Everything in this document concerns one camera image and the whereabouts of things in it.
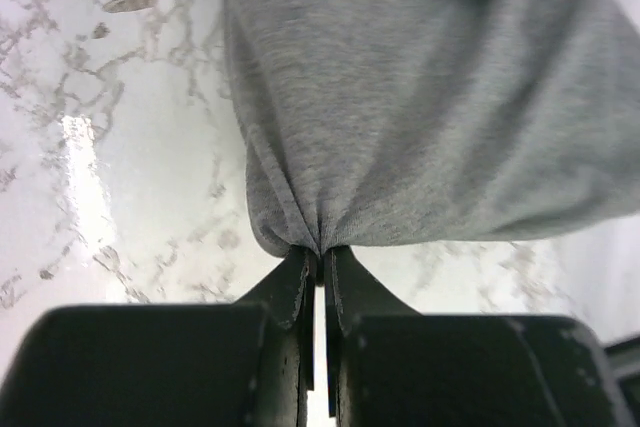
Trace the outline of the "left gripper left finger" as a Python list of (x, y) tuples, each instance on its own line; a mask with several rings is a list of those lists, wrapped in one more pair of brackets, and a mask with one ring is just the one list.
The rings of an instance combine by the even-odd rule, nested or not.
[(1, 387), (5, 426), (303, 426), (317, 259), (291, 249), (232, 303), (44, 314)]

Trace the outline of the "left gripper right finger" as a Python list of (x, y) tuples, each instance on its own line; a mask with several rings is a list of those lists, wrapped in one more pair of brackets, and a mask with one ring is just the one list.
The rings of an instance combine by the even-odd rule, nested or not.
[(627, 387), (565, 316), (422, 314), (340, 247), (322, 260), (340, 426), (626, 426)]

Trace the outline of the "grey t shirt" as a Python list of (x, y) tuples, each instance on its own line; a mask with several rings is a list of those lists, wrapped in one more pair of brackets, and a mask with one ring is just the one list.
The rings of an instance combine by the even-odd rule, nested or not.
[(529, 240), (639, 209), (616, 0), (222, 0), (260, 246)]

